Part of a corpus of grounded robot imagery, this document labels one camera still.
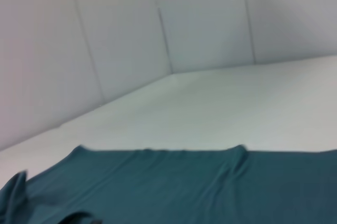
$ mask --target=white surface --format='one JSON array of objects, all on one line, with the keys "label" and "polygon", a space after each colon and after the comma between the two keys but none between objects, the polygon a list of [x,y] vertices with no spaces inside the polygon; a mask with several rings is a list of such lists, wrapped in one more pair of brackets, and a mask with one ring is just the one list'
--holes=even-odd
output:
[{"label": "white surface", "polygon": [[337,148],[337,56],[168,76],[0,152],[0,186],[92,149]]},{"label": "white surface", "polygon": [[244,0],[158,0],[174,72],[253,63]]},{"label": "white surface", "polygon": [[78,0],[107,101],[170,73],[154,0]]},{"label": "white surface", "polygon": [[336,0],[248,0],[257,62],[337,53]]},{"label": "white surface", "polygon": [[72,0],[0,0],[0,149],[102,104]]}]

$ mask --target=white wall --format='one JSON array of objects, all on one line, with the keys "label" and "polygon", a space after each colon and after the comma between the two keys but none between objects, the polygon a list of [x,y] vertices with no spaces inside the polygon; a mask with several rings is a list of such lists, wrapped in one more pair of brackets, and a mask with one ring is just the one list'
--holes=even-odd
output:
[{"label": "white wall", "polygon": [[170,73],[154,0],[78,0],[105,99]]},{"label": "white wall", "polygon": [[158,0],[174,72],[253,63],[245,0]]},{"label": "white wall", "polygon": [[80,7],[89,46],[74,0],[0,0],[0,149],[169,73],[151,0]]},{"label": "white wall", "polygon": [[248,0],[258,63],[337,54],[336,0]]}]

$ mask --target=white floor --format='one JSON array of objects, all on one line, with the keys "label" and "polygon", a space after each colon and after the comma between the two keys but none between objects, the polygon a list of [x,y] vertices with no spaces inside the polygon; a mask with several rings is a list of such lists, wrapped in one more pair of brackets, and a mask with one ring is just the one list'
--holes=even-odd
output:
[{"label": "white floor", "polygon": [[337,56],[177,74],[0,152],[0,187],[92,149],[337,149]]}]

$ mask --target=teal fabric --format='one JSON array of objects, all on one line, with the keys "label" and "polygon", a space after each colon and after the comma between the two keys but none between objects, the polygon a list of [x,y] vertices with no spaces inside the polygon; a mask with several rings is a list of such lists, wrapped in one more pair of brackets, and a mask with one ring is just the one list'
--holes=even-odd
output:
[{"label": "teal fabric", "polygon": [[77,147],[28,181],[14,176],[0,191],[0,223],[328,224],[336,206],[336,151]]}]

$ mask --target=teal cloth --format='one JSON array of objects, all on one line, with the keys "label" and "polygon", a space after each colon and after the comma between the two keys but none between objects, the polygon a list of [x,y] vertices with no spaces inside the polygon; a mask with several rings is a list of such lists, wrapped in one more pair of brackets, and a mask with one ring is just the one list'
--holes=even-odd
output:
[{"label": "teal cloth", "polygon": [[77,147],[28,181],[14,176],[0,224],[330,224],[336,206],[336,151]]}]

